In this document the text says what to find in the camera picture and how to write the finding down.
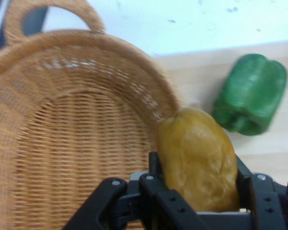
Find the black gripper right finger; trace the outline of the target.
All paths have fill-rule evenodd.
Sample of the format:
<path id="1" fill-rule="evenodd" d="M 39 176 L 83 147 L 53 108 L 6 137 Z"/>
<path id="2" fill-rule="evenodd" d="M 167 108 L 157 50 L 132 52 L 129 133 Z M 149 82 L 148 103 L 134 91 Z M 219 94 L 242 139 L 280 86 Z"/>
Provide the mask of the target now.
<path id="1" fill-rule="evenodd" d="M 281 185 L 264 173 L 252 173 L 236 157 L 240 207 L 251 212 L 255 230 L 288 230 L 288 183 Z"/>

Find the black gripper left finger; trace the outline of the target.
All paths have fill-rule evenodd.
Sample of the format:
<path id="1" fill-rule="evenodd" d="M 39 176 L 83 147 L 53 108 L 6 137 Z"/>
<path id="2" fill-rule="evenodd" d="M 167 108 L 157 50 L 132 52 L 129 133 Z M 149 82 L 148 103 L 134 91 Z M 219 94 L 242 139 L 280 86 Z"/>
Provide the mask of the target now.
<path id="1" fill-rule="evenodd" d="M 65 230 L 125 230 L 140 221 L 146 230 L 198 230 L 200 219 L 161 177 L 156 152 L 149 154 L 149 172 L 126 182 L 121 178 L 103 180 L 85 200 Z"/>

